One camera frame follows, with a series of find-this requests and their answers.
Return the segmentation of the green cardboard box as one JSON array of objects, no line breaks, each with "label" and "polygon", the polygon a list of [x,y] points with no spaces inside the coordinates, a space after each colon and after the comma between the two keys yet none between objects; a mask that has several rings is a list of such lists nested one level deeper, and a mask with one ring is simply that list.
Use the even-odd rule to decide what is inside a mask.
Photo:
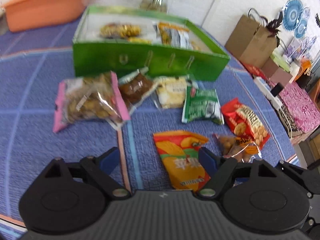
[{"label": "green cardboard box", "polygon": [[[153,27],[159,22],[188,28],[190,39],[200,50],[163,45]],[[100,28],[109,23],[138,25],[142,33],[134,41],[100,37]],[[151,77],[191,74],[200,81],[214,81],[229,61],[229,55],[200,27],[185,18],[156,11],[91,5],[73,37],[76,76],[113,71],[121,77],[148,67]]]}]

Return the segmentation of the brown snack packet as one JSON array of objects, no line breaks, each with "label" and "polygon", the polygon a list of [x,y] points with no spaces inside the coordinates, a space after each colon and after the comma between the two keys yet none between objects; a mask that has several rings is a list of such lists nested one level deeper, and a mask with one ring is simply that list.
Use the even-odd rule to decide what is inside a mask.
[{"label": "brown snack packet", "polygon": [[118,80],[118,87],[131,115],[157,88],[158,83],[147,76],[148,67],[137,69]]}]

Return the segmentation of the green snack packet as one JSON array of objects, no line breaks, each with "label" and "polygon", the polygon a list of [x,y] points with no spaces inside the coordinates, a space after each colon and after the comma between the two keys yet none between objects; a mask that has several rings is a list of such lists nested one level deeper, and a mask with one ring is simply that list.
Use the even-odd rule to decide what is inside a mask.
[{"label": "green snack packet", "polygon": [[187,124],[196,120],[225,124],[216,89],[200,89],[187,85],[181,121]]}]

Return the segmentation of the orange plastic basin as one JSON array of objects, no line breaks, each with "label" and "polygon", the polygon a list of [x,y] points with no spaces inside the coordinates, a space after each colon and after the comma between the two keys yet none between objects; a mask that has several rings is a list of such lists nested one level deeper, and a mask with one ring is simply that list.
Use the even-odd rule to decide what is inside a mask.
[{"label": "orange plastic basin", "polygon": [[11,0],[4,8],[11,32],[65,24],[76,20],[90,0]]}]

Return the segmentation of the orange chips packet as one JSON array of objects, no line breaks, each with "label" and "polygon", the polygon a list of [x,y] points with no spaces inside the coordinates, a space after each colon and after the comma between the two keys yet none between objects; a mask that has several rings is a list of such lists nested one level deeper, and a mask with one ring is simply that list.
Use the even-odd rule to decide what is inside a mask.
[{"label": "orange chips packet", "polygon": [[197,192],[210,179],[199,162],[207,137],[179,130],[155,133],[153,140],[173,188]]}]

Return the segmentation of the clear orange nut packet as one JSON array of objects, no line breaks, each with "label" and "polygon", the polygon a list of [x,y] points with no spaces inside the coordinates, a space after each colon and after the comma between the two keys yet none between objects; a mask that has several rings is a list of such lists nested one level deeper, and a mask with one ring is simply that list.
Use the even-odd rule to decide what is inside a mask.
[{"label": "clear orange nut packet", "polygon": [[252,163],[254,159],[262,159],[261,150],[251,139],[231,135],[213,134],[225,158],[234,158],[239,163]]}]

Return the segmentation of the pale yellow snack packet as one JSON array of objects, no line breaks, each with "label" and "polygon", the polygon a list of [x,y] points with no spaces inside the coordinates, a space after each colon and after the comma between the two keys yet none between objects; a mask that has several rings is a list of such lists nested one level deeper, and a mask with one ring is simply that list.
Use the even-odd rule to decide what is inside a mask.
[{"label": "pale yellow snack packet", "polygon": [[160,76],[154,79],[157,87],[153,96],[158,109],[182,108],[188,86],[188,76]]}]

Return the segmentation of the gold candy packet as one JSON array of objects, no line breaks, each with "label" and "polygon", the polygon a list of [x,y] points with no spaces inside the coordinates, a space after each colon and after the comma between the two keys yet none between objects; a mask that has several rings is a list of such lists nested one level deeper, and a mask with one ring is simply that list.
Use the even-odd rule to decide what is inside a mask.
[{"label": "gold candy packet", "polygon": [[128,39],[137,37],[142,33],[142,28],[134,24],[109,23],[100,28],[100,37],[111,39]]}]

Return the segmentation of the pink clear nut bag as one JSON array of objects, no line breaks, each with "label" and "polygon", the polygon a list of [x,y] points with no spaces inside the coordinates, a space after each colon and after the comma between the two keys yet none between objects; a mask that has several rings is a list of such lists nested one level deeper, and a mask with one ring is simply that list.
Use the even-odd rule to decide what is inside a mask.
[{"label": "pink clear nut bag", "polygon": [[120,129],[124,122],[130,120],[116,73],[64,79],[59,83],[53,132],[84,120],[103,120],[114,129]]}]

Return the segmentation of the blue paper fan decoration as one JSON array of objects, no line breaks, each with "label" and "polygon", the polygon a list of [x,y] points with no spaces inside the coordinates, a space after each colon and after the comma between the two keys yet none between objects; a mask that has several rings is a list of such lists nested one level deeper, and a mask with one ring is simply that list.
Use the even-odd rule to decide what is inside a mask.
[{"label": "blue paper fan decoration", "polygon": [[282,26],[286,31],[293,32],[296,39],[305,36],[311,10],[306,7],[302,0],[288,0],[283,7]]}]

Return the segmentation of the blue plaid tablecloth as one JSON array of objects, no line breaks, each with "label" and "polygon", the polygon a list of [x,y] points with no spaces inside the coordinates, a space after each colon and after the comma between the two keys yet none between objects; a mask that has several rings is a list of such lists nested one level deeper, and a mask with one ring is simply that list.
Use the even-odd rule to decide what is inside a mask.
[{"label": "blue plaid tablecloth", "polygon": [[291,142],[251,75],[125,40],[1,56],[1,216],[23,239],[306,239]]}]

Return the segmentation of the yellow white snack packet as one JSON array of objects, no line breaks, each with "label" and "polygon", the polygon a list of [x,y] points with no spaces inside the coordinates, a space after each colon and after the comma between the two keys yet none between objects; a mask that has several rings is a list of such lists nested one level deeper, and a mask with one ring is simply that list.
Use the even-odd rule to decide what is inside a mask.
[{"label": "yellow white snack packet", "polygon": [[190,39],[188,28],[171,23],[154,23],[153,27],[163,45],[180,49],[200,50],[199,46]]}]

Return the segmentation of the red peanut packet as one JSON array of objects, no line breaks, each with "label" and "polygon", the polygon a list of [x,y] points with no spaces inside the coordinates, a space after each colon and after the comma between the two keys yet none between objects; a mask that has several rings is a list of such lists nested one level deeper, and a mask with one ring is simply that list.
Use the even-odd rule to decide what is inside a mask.
[{"label": "red peanut packet", "polygon": [[238,98],[221,106],[224,120],[236,137],[249,139],[261,150],[270,135],[255,112]]}]

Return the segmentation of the pink patterned cloth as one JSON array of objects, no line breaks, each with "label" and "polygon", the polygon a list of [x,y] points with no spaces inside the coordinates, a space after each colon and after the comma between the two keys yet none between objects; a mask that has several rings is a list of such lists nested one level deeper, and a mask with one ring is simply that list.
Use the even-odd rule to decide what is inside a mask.
[{"label": "pink patterned cloth", "polygon": [[313,131],[319,126],[319,109],[308,93],[296,82],[288,83],[278,94],[296,126],[303,133]]}]

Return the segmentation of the white power strip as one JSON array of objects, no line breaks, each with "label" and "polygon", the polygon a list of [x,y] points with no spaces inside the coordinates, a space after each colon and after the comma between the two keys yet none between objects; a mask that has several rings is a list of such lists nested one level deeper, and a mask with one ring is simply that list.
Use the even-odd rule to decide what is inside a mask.
[{"label": "white power strip", "polygon": [[274,96],[271,93],[271,87],[265,82],[265,80],[262,77],[255,77],[253,79],[254,83],[257,85],[259,90],[263,93],[263,95],[267,98],[267,100],[270,102],[270,104],[273,106],[275,110],[279,110],[283,103],[278,98],[278,96]]}]

